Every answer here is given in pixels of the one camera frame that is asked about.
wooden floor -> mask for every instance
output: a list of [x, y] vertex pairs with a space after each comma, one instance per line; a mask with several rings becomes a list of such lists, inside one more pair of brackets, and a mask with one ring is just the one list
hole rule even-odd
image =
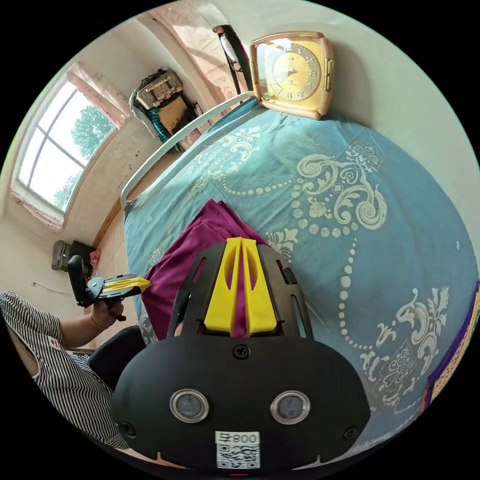
[[[152, 169], [143, 177], [130, 198], [134, 199], [138, 194], [148, 188], [160, 174], [180, 156], [177, 152], [167, 153], [161, 161], [158, 161]], [[111, 278], [116, 275], [126, 274], [129, 271], [127, 263], [127, 251], [125, 249], [124, 213], [120, 210], [106, 229], [98, 248], [101, 251], [100, 262], [96, 274], [99, 277]], [[87, 348], [96, 349], [113, 335], [125, 327], [135, 325], [137, 316], [132, 298], [123, 301], [126, 321], [116, 322], [108, 330], [102, 332], [97, 338], [86, 345]]]

striped shirt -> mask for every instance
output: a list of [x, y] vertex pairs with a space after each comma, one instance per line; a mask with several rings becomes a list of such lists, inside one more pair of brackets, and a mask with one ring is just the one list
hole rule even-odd
[[82, 432], [111, 447], [128, 449], [110, 417], [112, 391], [85, 357], [62, 348], [60, 319], [12, 291], [0, 293], [0, 311], [35, 357], [38, 373], [32, 378], [51, 404]]

purple cloth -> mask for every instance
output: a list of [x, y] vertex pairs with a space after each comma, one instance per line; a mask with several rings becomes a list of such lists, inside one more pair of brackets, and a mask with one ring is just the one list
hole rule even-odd
[[[198, 253], [213, 244], [235, 237], [255, 239], [258, 245], [266, 245], [262, 237], [242, 222], [225, 203], [209, 200], [162, 259], [148, 272], [145, 278], [151, 282], [151, 287], [143, 292], [141, 299], [159, 340], [167, 336], [175, 295]], [[235, 337], [246, 335], [243, 284], [243, 269], [240, 262]]]

qr code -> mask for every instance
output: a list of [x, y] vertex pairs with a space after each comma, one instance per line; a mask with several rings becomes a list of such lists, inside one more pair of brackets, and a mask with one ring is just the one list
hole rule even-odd
[[216, 466], [220, 469], [259, 469], [260, 445], [217, 445]]

sky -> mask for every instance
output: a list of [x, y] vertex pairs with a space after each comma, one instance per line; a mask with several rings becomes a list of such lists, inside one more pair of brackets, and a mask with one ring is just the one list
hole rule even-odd
[[[68, 82], [60, 89], [38, 122], [38, 125], [44, 131], [50, 127], [59, 109], [75, 89], [76, 88]], [[89, 158], [82, 157], [80, 149], [73, 142], [71, 131], [77, 118], [80, 116], [80, 111], [89, 105], [91, 105], [90, 102], [81, 93], [75, 93], [49, 133], [49, 136], [55, 142], [84, 166], [87, 165]], [[19, 174], [20, 180], [25, 184], [29, 180], [30, 172], [43, 138], [44, 135], [41, 131], [35, 129], [25, 152]], [[53, 203], [55, 192], [65, 185], [69, 177], [77, 174], [81, 170], [82, 167], [72, 161], [47, 139], [38, 157], [30, 188], [45, 200]]]

